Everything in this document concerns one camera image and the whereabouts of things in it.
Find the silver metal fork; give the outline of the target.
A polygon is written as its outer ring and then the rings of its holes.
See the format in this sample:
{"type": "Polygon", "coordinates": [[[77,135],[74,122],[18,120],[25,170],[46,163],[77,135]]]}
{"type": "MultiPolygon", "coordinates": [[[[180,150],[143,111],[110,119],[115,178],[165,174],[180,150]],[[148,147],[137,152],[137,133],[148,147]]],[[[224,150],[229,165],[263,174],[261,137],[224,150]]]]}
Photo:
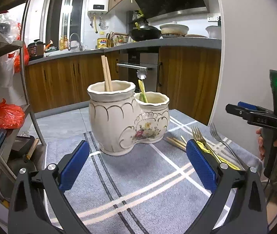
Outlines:
{"type": "Polygon", "coordinates": [[[210,134],[212,137],[217,140],[218,142],[221,142],[225,147],[228,148],[228,150],[232,153],[232,155],[236,158],[236,161],[240,164],[240,166],[246,171],[248,169],[247,164],[245,164],[242,159],[233,151],[233,149],[220,137],[214,123],[211,123],[209,125],[210,128],[210,134]]]}

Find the wooden chopstick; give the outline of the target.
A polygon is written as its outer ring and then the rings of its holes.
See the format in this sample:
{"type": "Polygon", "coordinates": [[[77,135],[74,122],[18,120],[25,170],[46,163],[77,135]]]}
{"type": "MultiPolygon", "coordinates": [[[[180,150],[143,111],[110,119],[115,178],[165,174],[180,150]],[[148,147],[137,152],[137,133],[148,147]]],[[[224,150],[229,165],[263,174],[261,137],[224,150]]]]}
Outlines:
{"type": "Polygon", "coordinates": [[[111,79],[111,75],[110,75],[110,68],[109,68],[109,63],[108,63],[107,57],[105,57],[105,62],[106,62],[106,74],[107,74],[109,91],[113,91],[112,79],[111,79]]]}
{"type": "Polygon", "coordinates": [[[105,56],[101,56],[101,62],[102,62],[102,67],[103,67],[104,80],[105,80],[105,90],[110,91],[105,56]]]}
{"type": "Polygon", "coordinates": [[[180,141],[176,138],[170,138],[170,137],[166,137],[165,140],[170,143],[171,145],[174,145],[175,147],[179,148],[182,151],[186,151],[186,144],[183,141],[180,141]]]}
{"type": "Polygon", "coordinates": [[[184,138],[183,136],[181,136],[181,140],[179,140],[179,139],[177,139],[177,138],[175,138],[175,137],[173,137],[173,140],[174,140],[176,143],[182,145],[183,147],[186,147],[187,142],[186,142],[186,140],[185,140],[185,138],[184,138]]]}

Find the green yellow plastic utensil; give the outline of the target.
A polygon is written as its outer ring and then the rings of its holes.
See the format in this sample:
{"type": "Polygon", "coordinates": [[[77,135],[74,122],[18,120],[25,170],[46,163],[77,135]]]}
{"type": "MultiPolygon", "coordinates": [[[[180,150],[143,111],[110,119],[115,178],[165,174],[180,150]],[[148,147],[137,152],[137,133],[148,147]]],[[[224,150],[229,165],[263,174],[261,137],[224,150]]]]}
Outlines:
{"type": "Polygon", "coordinates": [[[140,100],[144,103],[148,103],[146,92],[145,92],[144,82],[139,79],[138,80],[138,85],[139,85],[139,88],[140,88],[140,91],[141,91],[140,100]]]}

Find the kitchen faucet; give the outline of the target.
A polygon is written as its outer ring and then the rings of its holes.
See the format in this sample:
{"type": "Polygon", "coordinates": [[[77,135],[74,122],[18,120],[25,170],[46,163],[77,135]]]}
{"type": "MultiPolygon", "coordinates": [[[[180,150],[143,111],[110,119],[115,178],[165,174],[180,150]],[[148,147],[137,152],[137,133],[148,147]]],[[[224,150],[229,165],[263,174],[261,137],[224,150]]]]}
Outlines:
{"type": "Polygon", "coordinates": [[[83,46],[80,42],[79,35],[77,33],[72,33],[69,37],[69,51],[82,51],[83,46]]]}

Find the wooden base cabinets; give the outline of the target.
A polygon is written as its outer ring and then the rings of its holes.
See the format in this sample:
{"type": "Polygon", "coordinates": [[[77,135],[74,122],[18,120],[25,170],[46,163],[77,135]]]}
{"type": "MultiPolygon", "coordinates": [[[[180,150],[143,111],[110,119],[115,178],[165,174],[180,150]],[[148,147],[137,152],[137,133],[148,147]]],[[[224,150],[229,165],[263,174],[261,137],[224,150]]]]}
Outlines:
{"type": "MultiPolygon", "coordinates": [[[[153,91],[170,98],[170,109],[208,124],[219,81],[221,51],[199,47],[156,47],[151,53],[142,48],[111,51],[108,58],[113,80],[137,83],[136,72],[119,67],[132,61],[153,61],[156,86],[153,91]]],[[[82,103],[90,99],[87,87],[104,81],[101,53],[82,54],[48,61],[35,61],[26,67],[26,85],[34,112],[82,103]]]]}

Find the white refrigerator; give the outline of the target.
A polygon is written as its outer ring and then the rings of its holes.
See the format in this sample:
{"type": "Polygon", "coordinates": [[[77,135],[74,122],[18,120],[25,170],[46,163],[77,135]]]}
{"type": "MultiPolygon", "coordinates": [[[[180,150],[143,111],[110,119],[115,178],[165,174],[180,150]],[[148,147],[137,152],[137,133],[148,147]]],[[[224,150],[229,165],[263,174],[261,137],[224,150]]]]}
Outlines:
{"type": "Polygon", "coordinates": [[[269,72],[277,70],[277,0],[218,0],[222,21],[221,67],[210,121],[258,154],[255,126],[225,111],[240,101],[273,108],[269,72]]]}

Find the grey plaid table cloth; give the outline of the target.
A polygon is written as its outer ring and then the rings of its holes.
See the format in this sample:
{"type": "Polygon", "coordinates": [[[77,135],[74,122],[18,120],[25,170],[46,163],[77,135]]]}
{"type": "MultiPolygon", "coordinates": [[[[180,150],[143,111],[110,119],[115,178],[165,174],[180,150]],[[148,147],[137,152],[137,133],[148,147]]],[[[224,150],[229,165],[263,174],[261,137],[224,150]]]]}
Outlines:
{"type": "Polygon", "coordinates": [[[99,149],[86,108],[42,118],[39,125],[48,143],[46,164],[83,140],[90,146],[64,195],[92,233],[184,233],[211,196],[184,151],[165,139],[109,156],[99,149]]]}

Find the red plastic bag lower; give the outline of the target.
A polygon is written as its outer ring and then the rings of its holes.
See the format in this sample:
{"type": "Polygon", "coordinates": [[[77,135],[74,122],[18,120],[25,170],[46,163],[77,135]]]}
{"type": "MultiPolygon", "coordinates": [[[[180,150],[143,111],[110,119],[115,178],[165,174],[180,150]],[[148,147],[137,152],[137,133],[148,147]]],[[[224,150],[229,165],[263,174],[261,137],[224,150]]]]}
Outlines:
{"type": "Polygon", "coordinates": [[[0,129],[21,128],[25,120],[25,112],[20,106],[7,104],[5,99],[0,102],[0,129]]]}

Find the white ceramic pot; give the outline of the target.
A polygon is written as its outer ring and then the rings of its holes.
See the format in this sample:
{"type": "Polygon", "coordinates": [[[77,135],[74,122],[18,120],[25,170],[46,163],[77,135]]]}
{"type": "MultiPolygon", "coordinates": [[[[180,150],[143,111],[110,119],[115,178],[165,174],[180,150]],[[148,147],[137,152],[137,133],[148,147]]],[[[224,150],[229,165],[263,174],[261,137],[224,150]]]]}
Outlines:
{"type": "Polygon", "coordinates": [[[167,23],[159,27],[163,38],[185,37],[189,31],[189,27],[178,23],[167,23]]]}

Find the built-in oven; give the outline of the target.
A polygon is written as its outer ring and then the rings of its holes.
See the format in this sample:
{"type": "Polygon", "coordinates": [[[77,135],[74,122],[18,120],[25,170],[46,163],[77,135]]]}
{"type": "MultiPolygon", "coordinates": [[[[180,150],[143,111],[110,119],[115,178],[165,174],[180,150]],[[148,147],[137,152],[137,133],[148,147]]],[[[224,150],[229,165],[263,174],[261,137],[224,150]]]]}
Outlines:
{"type": "Polygon", "coordinates": [[[143,80],[146,91],[156,91],[158,81],[158,47],[135,48],[119,51],[115,62],[115,70],[119,80],[135,84],[135,92],[139,92],[137,71],[147,70],[147,77],[143,80]]]}

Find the black wok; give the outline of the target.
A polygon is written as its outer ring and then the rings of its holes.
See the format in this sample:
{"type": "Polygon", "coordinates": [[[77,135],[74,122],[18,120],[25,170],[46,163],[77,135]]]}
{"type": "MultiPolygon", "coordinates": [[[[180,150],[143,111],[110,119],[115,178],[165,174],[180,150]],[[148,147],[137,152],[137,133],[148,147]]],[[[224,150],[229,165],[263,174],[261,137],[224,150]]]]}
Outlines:
{"type": "Polygon", "coordinates": [[[135,28],[130,30],[129,35],[136,42],[159,39],[162,36],[158,28],[148,24],[140,25],[138,22],[135,22],[135,28]]]}

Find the white floral ceramic utensil holder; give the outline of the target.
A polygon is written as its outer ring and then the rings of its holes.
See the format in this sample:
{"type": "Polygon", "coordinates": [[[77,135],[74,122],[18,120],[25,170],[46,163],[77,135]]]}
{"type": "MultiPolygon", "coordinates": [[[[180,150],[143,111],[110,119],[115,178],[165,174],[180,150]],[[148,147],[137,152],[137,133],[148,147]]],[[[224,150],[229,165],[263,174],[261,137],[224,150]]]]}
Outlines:
{"type": "Polygon", "coordinates": [[[97,82],[87,88],[91,130],[100,150],[121,156],[138,143],[160,141],[169,126],[169,97],[148,91],[144,103],[134,83],[114,80],[112,87],[112,91],[106,91],[105,83],[97,82]]]}

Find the white plastic bag hanging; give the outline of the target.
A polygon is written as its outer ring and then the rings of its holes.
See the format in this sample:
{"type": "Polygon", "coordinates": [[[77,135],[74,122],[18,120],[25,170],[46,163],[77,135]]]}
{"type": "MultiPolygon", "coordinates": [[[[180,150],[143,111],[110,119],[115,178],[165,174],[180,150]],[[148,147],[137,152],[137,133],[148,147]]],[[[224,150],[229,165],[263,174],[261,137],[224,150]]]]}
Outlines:
{"type": "Polygon", "coordinates": [[[0,87],[13,86],[13,76],[16,72],[20,72],[19,50],[0,57],[0,87]]]}

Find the yellow tin can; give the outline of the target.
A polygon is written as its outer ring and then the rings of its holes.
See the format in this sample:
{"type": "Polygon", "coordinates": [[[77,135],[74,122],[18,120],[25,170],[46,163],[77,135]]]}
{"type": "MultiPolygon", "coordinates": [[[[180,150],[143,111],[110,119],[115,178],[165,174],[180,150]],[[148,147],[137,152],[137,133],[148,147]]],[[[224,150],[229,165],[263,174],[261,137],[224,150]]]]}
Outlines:
{"type": "Polygon", "coordinates": [[[107,39],[106,38],[98,38],[97,39],[97,48],[106,48],[107,47],[107,39]]]}

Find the rice cooker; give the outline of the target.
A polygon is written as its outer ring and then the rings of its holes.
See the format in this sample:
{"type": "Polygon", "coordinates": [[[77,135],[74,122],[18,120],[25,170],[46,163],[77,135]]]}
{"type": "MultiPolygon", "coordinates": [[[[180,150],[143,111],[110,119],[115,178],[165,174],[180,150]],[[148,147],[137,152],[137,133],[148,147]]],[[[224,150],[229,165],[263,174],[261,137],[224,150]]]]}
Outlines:
{"type": "Polygon", "coordinates": [[[28,45],[27,49],[30,61],[40,59],[44,56],[44,45],[40,39],[36,39],[28,45]]]}

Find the white water heater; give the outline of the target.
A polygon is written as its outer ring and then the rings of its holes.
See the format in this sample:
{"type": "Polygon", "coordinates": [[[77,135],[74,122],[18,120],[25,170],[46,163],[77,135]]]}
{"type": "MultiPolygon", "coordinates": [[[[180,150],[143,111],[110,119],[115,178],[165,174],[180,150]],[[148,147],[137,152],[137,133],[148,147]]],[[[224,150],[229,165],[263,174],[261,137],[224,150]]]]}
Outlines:
{"type": "Polygon", "coordinates": [[[88,12],[90,13],[103,13],[108,12],[109,0],[89,0],[88,12]]]}

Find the clear plastic bag on shelf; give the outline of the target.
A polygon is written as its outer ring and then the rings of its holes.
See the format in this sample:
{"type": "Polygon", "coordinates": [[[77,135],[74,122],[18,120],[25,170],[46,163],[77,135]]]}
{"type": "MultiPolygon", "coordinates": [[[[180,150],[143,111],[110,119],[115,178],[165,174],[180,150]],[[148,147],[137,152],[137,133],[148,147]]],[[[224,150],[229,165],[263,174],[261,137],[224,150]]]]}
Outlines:
{"type": "Polygon", "coordinates": [[[0,14],[0,35],[4,37],[9,44],[18,40],[20,36],[18,23],[11,18],[9,12],[0,14]]]}

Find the window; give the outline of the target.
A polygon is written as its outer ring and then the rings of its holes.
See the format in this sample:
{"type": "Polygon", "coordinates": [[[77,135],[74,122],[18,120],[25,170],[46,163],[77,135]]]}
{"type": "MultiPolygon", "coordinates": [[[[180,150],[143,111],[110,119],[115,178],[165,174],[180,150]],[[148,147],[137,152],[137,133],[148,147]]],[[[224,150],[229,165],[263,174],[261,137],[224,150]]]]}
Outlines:
{"type": "Polygon", "coordinates": [[[82,40],[86,0],[47,0],[43,40],[57,50],[67,49],[70,41],[82,40]]]}

